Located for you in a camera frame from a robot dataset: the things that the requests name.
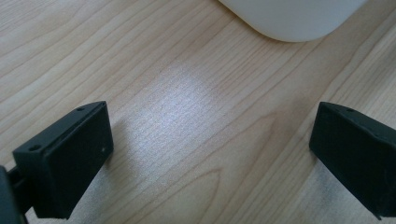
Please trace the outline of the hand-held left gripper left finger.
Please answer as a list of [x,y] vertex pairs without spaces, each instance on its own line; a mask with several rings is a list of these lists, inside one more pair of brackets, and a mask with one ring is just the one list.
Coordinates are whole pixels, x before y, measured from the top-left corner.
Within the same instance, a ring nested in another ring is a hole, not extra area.
[[39,218],[70,218],[113,152],[106,102],[83,105],[13,151]]

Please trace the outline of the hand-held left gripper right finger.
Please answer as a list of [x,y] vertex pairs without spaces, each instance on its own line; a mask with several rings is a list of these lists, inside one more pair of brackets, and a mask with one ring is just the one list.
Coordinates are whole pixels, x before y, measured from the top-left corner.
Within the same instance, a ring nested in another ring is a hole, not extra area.
[[396,217],[396,130],[321,102],[309,148],[375,217]]

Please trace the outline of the white plastic basket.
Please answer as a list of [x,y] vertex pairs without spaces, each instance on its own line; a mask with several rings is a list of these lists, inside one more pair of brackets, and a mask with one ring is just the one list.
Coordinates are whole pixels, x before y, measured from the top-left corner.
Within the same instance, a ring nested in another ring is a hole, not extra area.
[[368,0],[219,0],[259,33],[286,42],[328,35]]

